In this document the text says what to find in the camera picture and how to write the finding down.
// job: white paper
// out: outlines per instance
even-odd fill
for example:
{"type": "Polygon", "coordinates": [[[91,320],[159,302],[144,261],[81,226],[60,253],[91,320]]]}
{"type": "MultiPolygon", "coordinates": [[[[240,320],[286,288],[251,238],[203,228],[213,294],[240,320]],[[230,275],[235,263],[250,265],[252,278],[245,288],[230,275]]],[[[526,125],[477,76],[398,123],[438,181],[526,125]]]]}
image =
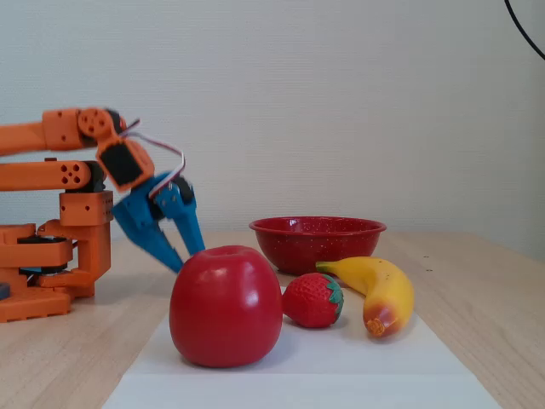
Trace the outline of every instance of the white paper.
{"type": "Polygon", "coordinates": [[[308,330],[284,317],[274,349],[250,366],[186,363],[161,322],[106,408],[498,408],[477,378],[416,315],[402,334],[377,341],[363,298],[344,291],[340,319],[308,330]]]}

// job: banana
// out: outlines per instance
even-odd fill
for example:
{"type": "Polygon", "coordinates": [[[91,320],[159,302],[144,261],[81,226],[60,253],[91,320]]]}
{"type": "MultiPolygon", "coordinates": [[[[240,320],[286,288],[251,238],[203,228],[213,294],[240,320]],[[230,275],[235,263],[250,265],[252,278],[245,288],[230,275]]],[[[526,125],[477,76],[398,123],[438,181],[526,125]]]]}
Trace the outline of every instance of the banana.
{"type": "Polygon", "coordinates": [[[317,262],[321,273],[336,275],[365,296],[364,324],[373,337],[388,337],[409,322],[415,291],[409,278],[388,260],[349,257],[338,262],[317,262]]]}

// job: bowl rim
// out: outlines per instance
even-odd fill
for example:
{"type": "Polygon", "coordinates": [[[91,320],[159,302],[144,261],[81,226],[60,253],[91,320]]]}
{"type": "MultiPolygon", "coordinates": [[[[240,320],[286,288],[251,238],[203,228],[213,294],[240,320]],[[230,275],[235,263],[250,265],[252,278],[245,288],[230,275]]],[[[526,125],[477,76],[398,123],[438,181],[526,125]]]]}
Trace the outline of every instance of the bowl rim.
{"type": "Polygon", "coordinates": [[[278,216],[278,217],[265,217],[262,219],[254,220],[249,224],[249,227],[256,231],[261,233],[274,233],[274,234],[282,234],[285,236],[329,236],[329,237],[335,237],[335,236],[358,236],[358,235],[368,235],[368,234],[374,234],[374,233],[381,233],[387,229],[386,224],[382,222],[378,222],[376,220],[371,219],[361,219],[358,217],[343,217],[343,216],[278,216]],[[285,219],[334,219],[334,220],[353,220],[358,222],[368,222],[376,224],[376,228],[370,228],[369,230],[355,230],[352,232],[291,232],[287,230],[277,230],[275,228],[263,228],[261,226],[257,226],[257,223],[264,222],[267,220],[285,220],[285,219]]]}

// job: red bowl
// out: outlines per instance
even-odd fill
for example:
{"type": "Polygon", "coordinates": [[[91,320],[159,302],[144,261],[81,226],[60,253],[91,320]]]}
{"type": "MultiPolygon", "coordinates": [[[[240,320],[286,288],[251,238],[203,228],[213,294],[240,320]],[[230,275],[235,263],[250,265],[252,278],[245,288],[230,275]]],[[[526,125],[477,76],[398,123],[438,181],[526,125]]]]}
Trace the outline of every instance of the red bowl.
{"type": "Polygon", "coordinates": [[[386,225],[350,217],[272,217],[250,223],[265,257],[294,275],[316,271],[316,262],[370,256],[386,225]]]}

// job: strawberry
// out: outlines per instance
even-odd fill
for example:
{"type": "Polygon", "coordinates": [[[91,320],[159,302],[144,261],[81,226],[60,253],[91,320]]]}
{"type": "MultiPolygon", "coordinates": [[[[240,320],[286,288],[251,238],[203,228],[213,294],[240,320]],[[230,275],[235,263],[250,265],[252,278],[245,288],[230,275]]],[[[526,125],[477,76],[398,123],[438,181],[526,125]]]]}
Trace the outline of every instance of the strawberry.
{"type": "Polygon", "coordinates": [[[324,328],[334,324],[342,311],[341,287],[327,274],[297,277],[282,295],[284,314],[300,326],[324,328]]]}

